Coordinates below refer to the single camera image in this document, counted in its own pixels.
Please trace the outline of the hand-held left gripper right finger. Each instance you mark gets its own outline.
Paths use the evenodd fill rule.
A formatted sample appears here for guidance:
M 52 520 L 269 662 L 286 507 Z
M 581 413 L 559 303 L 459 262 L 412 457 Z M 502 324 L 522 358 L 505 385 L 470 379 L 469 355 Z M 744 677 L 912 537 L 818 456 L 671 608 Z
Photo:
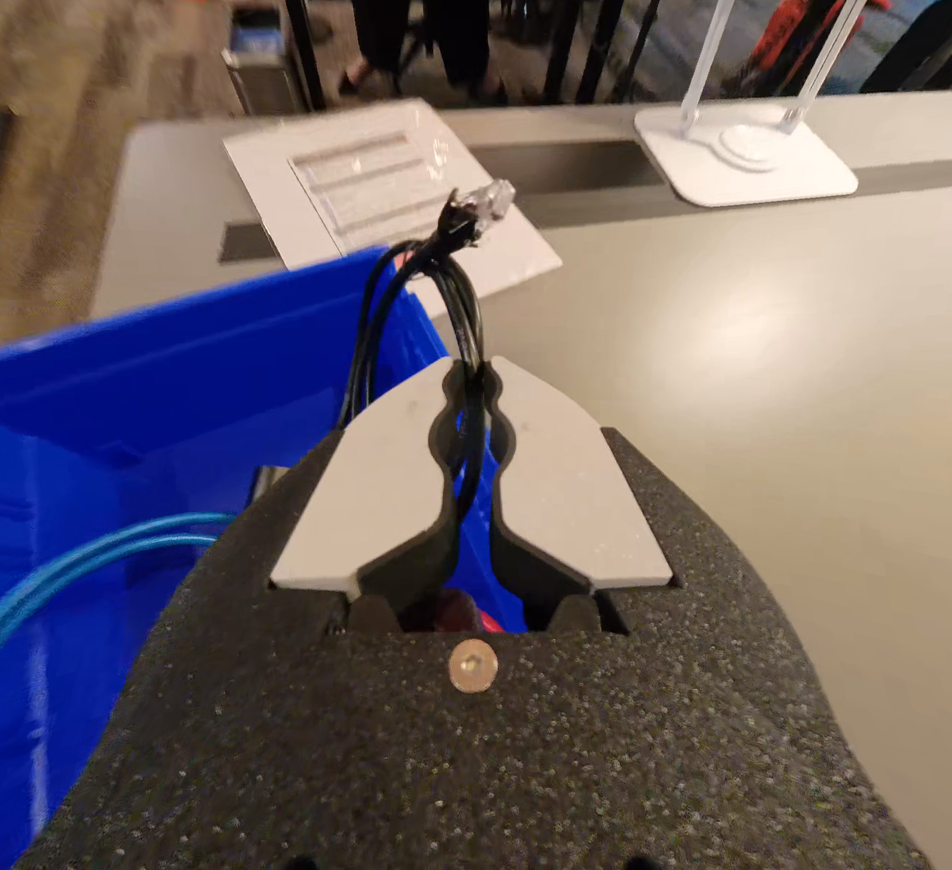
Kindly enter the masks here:
M 674 577 L 601 425 L 501 356 L 485 370 L 490 559 L 522 601 L 668 585 Z

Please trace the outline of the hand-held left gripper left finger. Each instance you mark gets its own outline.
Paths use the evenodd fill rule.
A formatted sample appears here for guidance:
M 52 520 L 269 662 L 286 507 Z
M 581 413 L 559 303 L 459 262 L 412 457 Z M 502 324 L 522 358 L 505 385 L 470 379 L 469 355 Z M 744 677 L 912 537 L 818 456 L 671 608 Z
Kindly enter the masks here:
M 463 523 L 452 456 L 464 388 L 463 364 L 443 357 L 337 435 L 272 567 L 274 587 L 418 604 L 449 580 Z

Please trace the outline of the white laminated sheet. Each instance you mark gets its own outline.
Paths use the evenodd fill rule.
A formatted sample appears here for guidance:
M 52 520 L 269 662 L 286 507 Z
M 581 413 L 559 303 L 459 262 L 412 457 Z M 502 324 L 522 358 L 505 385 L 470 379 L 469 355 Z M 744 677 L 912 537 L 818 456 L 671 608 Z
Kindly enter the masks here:
M 224 146 L 287 269 L 424 240 L 453 190 L 491 181 L 422 100 L 284 120 Z

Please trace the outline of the white document stand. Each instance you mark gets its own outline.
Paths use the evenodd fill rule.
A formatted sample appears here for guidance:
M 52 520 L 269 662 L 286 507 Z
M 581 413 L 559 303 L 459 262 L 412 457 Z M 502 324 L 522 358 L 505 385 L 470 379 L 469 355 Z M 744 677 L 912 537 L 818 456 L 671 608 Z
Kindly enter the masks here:
M 867 0 L 843 0 L 802 89 L 792 100 L 702 104 L 735 1 L 717 1 L 682 102 L 636 112 L 634 127 L 643 149 L 675 192 L 702 208 L 854 193 L 855 174 L 806 125 L 805 116 Z

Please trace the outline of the grey storage box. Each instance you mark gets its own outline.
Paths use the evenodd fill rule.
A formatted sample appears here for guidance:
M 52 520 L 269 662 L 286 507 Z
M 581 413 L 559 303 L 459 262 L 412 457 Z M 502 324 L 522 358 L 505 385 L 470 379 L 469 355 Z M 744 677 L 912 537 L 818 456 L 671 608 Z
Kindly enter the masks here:
M 304 113 L 301 80 L 278 7 L 248 3 L 231 7 L 222 59 L 246 116 Z

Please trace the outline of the blue plastic bin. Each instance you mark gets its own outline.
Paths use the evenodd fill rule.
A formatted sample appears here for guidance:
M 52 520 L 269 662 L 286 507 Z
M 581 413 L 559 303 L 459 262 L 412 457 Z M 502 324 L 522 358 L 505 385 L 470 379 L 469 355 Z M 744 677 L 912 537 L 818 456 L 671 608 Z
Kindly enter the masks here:
M 524 868 L 524 604 L 484 478 L 444 584 L 368 635 L 269 576 L 330 459 L 376 250 L 2 351 L 3 868 Z

